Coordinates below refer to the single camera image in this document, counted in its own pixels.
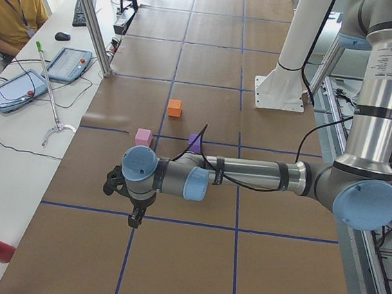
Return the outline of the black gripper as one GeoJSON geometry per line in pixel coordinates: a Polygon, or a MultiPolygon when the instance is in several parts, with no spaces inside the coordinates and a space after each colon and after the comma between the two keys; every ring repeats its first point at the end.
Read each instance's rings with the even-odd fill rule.
{"type": "Polygon", "coordinates": [[[131,204],[133,205],[133,210],[128,216],[129,227],[138,228],[142,224],[143,216],[146,214],[147,208],[153,203],[155,203],[155,198],[148,198],[145,200],[137,200],[135,198],[129,198],[131,204]]]}

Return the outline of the silver UR robot arm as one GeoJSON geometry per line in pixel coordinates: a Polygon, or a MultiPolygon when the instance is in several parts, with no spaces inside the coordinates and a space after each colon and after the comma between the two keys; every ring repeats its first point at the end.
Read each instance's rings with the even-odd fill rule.
{"type": "Polygon", "coordinates": [[[129,198],[137,228],[157,194],[201,201],[209,184],[233,183],[259,192],[292,191],[328,208],[354,230],[392,221],[392,0],[348,0],[342,39],[368,42],[371,54],[344,153],[331,165],[261,162],[185,153],[160,158],[146,146],[126,151],[105,183],[129,198]]]}

